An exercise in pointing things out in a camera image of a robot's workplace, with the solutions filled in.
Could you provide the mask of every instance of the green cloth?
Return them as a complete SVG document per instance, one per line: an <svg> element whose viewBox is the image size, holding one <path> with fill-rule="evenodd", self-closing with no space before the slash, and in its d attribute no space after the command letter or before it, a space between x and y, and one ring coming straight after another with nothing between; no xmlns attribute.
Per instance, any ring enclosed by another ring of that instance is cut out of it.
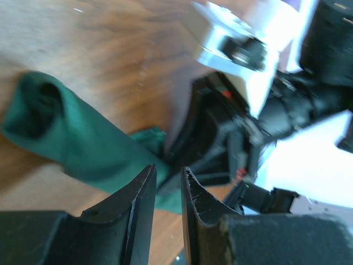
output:
<svg viewBox="0 0 353 265"><path fill-rule="evenodd" d="M157 185L169 172L165 162L138 143L160 152L150 133L129 137L59 80L40 72L20 80L2 133L14 144L59 162L69 176L108 193L127 185L148 164L157 165ZM180 191L157 196L156 208L181 213Z"/></svg>
<svg viewBox="0 0 353 265"><path fill-rule="evenodd" d="M141 130L130 135L133 140L144 146L157 157L163 156L166 136L165 131L161 131L158 127Z"/></svg>

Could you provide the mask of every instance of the wooden table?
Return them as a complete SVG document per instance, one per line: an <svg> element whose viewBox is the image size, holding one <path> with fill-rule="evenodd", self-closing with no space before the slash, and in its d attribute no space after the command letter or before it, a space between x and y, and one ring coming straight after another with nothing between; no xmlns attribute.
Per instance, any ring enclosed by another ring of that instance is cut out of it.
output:
<svg viewBox="0 0 353 265"><path fill-rule="evenodd" d="M233 1L217 1L233 10ZM209 71L190 58L176 30L189 0L2 0L0 120L18 77L55 76L125 133L183 123L190 82ZM229 187L213 188L219 198ZM0 210L66 210L108 194L0 135ZM183 247L181 216L156 210L150 264L170 264Z"/></svg>

